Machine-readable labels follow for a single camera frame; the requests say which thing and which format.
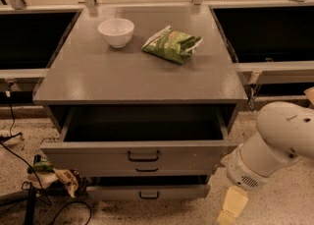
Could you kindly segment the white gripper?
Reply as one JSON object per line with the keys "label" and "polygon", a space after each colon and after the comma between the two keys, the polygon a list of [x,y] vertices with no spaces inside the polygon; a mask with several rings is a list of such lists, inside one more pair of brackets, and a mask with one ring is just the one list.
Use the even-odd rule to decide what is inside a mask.
{"label": "white gripper", "polygon": [[235,186],[225,190],[221,210],[214,225],[234,225],[248,202],[246,191],[256,191],[269,182],[268,177],[258,175],[244,163],[241,149],[242,144],[220,161],[223,166],[227,166],[227,177]]}

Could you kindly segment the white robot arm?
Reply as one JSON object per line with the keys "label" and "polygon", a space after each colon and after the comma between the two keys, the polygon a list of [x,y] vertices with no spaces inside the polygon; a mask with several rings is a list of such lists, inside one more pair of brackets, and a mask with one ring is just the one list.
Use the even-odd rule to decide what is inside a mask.
{"label": "white robot arm", "polygon": [[233,184],[224,191],[212,225],[234,225],[250,191],[265,186],[274,172],[304,157],[314,158],[314,109],[283,101],[263,106],[256,118],[256,133],[223,158]]}

